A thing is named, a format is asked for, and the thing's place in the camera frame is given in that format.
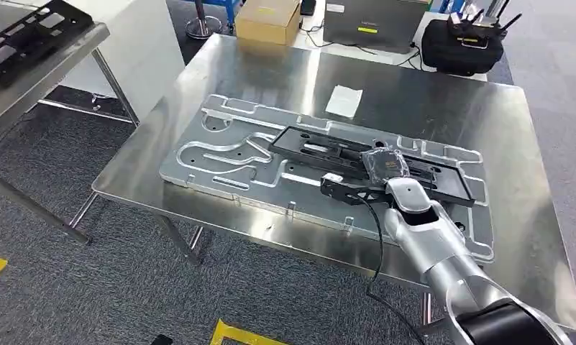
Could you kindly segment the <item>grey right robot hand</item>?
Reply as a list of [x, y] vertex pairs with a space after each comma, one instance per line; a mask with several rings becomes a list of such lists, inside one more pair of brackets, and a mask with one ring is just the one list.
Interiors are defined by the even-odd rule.
[[361, 153], [363, 165], [372, 185], [385, 185], [393, 178], [408, 178], [410, 174], [402, 152], [392, 147], [377, 147]]

